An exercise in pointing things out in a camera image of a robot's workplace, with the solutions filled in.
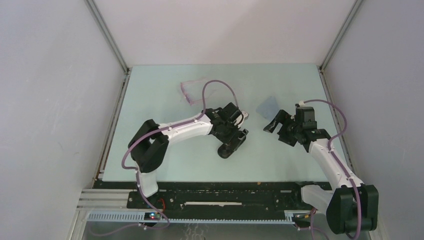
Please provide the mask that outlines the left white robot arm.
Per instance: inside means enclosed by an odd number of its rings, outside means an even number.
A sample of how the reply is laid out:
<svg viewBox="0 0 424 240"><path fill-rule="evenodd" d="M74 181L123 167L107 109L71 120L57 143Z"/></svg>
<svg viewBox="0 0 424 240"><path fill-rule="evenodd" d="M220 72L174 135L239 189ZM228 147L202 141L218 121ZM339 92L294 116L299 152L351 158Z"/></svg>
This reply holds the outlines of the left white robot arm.
<svg viewBox="0 0 424 240"><path fill-rule="evenodd" d="M157 169L163 163L170 145L194 137L212 135L222 144L217 154L229 158L246 140L247 129L242 124L249 114L230 102L225 107L205 108L201 113L177 122L158 124L145 121L128 144L125 156L136 163L138 201L145 208L158 202Z"/></svg>

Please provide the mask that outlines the blue cleaning cloth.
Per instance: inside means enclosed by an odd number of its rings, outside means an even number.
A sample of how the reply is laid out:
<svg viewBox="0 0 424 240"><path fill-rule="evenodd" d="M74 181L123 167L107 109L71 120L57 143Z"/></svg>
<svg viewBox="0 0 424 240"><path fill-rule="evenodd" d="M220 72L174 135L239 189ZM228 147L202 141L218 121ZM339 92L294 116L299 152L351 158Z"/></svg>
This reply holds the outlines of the blue cleaning cloth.
<svg viewBox="0 0 424 240"><path fill-rule="evenodd" d="M268 121L272 121L278 114L280 108L274 96L269 96L266 100L259 104L256 112Z"/></svg>

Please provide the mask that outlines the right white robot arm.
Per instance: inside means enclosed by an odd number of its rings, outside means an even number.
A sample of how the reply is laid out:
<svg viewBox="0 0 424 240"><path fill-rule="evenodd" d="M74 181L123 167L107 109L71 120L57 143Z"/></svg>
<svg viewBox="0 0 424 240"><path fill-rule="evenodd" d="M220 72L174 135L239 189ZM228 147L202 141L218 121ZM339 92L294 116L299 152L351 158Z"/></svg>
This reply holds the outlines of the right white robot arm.
<svg viewBox="0 0 424 240"><path fill-rule="evenodd" d="M297 209L310 205L323 212L334 234L352 233L356 238L362 231L374 231L378 225L379 192L340 160L328 132L318 128L314 108L298 105L295 115L281 109L263 130L273 133L278 125L278 140L292 147L302 145L318 163L332 190L327 192L314 184L302 186L291 194L291 204Z"/></svg>

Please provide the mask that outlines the black glasses case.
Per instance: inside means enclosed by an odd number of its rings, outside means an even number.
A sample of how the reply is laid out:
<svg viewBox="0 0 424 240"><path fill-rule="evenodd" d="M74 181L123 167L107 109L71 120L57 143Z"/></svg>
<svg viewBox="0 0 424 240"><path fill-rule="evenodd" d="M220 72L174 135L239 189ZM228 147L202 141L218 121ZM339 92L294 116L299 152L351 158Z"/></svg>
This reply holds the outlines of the black glasses case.
<svg viewBox="0 0 424 240"><path fill-rule="evenodd" d="M218 155L223 158L229 158L246 140L248 131L238 131L227 143L223 143L217 150Z"/></svg>

